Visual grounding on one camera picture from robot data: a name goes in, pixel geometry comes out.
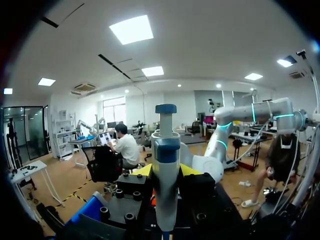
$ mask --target square ceiling panel light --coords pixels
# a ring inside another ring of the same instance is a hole
[[[146,77],[159,76],[165,74],[162,66],[142,68],[141,70]]]
[[[245,78],[245,79],[252,80],[252,81],[255,81],[255,80],[260,79],[260,78],[262,78],[262,77],[263,77],[263,76],[260,75],[260,74],[251,73],[251,74],[249,74],[248,76],[245,76],[244,78]]]
[[[122,45],[154,38],[147,15],[118,22],[109,28]]]
[[[54,84],[56,80],[52,80],[52,79],[49,79],[49,78],[41,78],[40,82],[38,83],[38,85],[40,86],[51,86],[52,84]]]
[[[295,64],[297,61],[291,55],[289,55],[286,58],[277,60],[276,62],[282,65],[283,67],[288,68]]]
[[[5,88],[5,89],[3,89],[3,94],[12,94],[12,92],[13,92],[13,89],[12,88]]]

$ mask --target white slipper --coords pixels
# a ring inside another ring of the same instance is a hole
[[[258,201],[253,202],[251,199],[241,203],[241,207],[243,207],[243,208],[250,208],[250,207],[253,207],[255,205],[258,205]]]

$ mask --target white shelving unit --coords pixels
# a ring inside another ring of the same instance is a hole
[[[63,157],[72,154],[73,145],[69,144],[70,140],[75,140],[77,132],[75,130],[76,114],[65,114],[65,119],[60,119],[58,114],[52,119],[53,147],[57,157],[62,161]]]

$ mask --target man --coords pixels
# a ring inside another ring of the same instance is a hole
[[[258,174],[253,198],[241,203],[243,208],[252,207],[258,204],[258,195],[264,186],[266,178],[274,179],[277,182],[286,182],[290,175],[291,182],[297,183],[296,173],[300,161],[300,145],[296,153],[297,136],[294,134],[278,135],[272,142],[265,160],[265,169]]]
[[[140,161],[140,152],[136,140],[128,134],[127,126],[120,123],[115,126],[118,142],[115,146],[108,143],[112,151],[120,154],[122,167],[124,169],[133,169]]]

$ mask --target white t-shirt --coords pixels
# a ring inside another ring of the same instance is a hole
[[[129,164],[137,165],[140,161],[140,152],[136,140],[132,135],[125,134],[121,137],[117,144],[114,146],[114,150],[122,154]]]

